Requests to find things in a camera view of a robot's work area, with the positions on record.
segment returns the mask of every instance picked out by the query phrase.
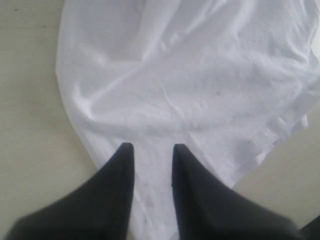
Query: wrinkled white sheet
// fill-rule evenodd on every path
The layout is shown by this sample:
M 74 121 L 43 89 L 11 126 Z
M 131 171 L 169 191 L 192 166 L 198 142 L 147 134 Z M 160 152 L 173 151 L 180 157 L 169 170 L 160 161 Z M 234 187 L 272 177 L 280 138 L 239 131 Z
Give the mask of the wrinkled white sheet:
M 185 143 L 232 187 L 307 126 L 319 97 L 313 0 L 66 0 L 56 73 L 100 168 L 135 148 L 130 229 L 177 237 L 172 150 Z

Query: white floor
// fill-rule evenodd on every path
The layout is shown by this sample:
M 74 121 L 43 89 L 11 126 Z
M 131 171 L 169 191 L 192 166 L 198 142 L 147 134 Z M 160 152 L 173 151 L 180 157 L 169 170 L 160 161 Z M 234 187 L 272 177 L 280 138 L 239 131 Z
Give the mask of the white floor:
M 62 106 L 55 55 L 63 0 L 0 0 L 0 239 L 21 215 L 94 174 Z M 320 55 L 320 38 L 314 42 Z M 320 214 L 320 104 L 236 190 L 300 227 Z

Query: white fabric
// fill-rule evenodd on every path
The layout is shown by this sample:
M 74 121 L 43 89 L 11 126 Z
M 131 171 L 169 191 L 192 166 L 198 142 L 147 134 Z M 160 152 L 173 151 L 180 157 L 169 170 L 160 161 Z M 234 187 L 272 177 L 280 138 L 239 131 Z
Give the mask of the white fabric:
M 103 166 L 135 149 L 130 228 L 177 236 L 172 150 L 232 187 L 307 126 L 319 97 L 313 0 L 66 0 L 56 73 L 66 112 Z

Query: light gray floor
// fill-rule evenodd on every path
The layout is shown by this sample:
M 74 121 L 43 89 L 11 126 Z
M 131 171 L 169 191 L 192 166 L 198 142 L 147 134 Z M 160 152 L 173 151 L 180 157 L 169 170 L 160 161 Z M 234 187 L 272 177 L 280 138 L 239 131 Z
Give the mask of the light gray floor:
M 0 0 L 0 239 L 13 221 L 92 174 L 62 106 L 55 55 L 63 0 Z M 320 53 L 320 40 L 315 42 Z M 304 226 L 320 214 L 320 105 L 310 128 L 236 186 Z

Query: white cloth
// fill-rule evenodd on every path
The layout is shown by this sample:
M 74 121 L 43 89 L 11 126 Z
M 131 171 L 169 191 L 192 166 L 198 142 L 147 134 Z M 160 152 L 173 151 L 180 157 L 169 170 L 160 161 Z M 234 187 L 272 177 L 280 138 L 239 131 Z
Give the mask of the white cloth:
M 173 146 L 232 187 L 306 127 L 319 97 L 313 0 L 66 0 L 56 73 L 66 112 L 100 168 L 135 149 L 130 228 L 177 236 Z

